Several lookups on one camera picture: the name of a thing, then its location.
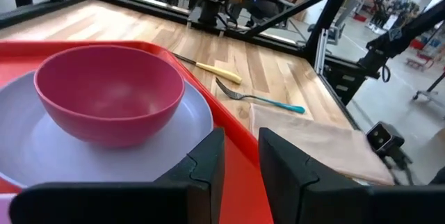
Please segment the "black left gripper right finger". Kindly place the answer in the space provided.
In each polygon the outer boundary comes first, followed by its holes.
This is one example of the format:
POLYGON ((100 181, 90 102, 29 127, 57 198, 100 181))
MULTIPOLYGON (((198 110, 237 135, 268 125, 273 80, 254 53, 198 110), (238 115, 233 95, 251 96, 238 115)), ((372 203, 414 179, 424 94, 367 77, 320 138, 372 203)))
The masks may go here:
POLYGON ((364 186, 262 127, 259 161, 274 223, 443 223, 444 186, 364 186))

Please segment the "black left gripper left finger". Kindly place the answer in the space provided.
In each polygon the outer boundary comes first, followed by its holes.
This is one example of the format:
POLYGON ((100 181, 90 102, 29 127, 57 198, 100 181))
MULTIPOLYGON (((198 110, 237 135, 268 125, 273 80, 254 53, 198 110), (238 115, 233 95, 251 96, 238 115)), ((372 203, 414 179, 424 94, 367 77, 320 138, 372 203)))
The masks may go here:
POLYGON ((153 182, 44 183, 16 195, 11 223, 217 223, 225 133, 216 128, 153 182))

